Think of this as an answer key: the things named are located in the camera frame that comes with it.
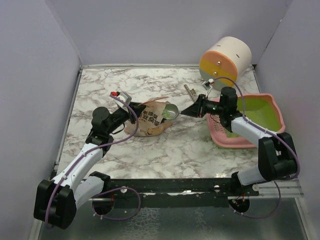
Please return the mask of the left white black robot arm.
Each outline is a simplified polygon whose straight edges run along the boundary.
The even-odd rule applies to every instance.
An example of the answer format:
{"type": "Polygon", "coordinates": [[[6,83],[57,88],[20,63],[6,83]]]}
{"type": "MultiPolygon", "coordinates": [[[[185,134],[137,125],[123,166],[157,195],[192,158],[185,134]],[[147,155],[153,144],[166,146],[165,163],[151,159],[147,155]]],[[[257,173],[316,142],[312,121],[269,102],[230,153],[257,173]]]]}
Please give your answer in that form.
{"type": "Polygon", "coordinates": [[[137,102],[131,102],[127,109],[119,107],[113,113],[103,106],[96,108],[92,113],[92,128],[80,153],[60,174],[38,184],[34,218],[64,230],[91,197],[106,197],[111,190],[110,177],[99,172],[86,175],[116,144],[112,133],[126,121],[137,123],[144,109],[145,105],[137,102]]]}

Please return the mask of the grey metal litter scoop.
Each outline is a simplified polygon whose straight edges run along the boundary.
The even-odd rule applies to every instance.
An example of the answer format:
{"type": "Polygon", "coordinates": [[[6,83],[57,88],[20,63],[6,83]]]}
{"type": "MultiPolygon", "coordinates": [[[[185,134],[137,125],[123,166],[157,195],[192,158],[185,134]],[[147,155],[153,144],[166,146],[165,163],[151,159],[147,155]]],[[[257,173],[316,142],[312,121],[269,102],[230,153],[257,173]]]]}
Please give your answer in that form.
{"type": "Polygon", "coordinates": [[[175,104],[168,103],[165,105],[165,108],[161,116],[166,120],[174,120],[179,116],[179,109],[175,104]]]}

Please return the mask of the pink cat litter bag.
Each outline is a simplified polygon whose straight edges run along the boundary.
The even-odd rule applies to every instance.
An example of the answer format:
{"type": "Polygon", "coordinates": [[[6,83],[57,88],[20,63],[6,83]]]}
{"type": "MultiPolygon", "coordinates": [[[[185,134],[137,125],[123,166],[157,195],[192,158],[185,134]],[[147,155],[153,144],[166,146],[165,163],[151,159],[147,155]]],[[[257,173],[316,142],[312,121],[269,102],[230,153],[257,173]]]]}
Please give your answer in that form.
{"type": "Polygon", "coordinates": [[[138,105],[145,105],[145,109],[138,118],[137,137],[153,137],[163,133],[173,125],[171,120],[166,120],[162,113],[170,102],[167,96],[156,97],[138,105]]]}

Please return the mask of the metal bag sealing clip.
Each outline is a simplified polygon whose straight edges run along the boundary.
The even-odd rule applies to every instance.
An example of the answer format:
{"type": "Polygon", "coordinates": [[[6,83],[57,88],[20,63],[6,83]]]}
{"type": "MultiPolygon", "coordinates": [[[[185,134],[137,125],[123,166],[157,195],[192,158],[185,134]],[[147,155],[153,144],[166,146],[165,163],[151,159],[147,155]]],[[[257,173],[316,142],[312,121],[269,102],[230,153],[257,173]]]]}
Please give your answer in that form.
{"type": "Polygon", "coordinates": [[[183,87],[186,90],[187,94],[189,95],[190,99],[193,102],[195,102],[197,100],[197,98],[198,98],[198,95],[197,95],[196,91],[193,88],[190,89],[187,84],[184,84],[183,87]]]}

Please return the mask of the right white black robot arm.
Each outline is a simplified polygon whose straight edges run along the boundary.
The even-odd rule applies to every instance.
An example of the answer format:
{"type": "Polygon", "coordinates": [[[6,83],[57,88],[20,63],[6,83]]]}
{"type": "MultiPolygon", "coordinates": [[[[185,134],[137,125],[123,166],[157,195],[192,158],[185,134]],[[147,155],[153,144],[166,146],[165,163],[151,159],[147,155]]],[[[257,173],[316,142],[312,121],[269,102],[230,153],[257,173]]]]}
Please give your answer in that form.
{"type": "Polygon", "coordinates": [[[240,196],[247,191],[248,185],[289,180],[299,175],[300,165],[290,134],[276,133],[254,123],[239,111],[238,96],[232,87],[223,87],[219,101],[209,100],[200,94],[197,100],[181,111],[182,115],[202,118],[217,115],[220,124],[229,132],[236,133],[258,149],[258,163],[255,167],[232,174],[229,189],[240,196]]]}

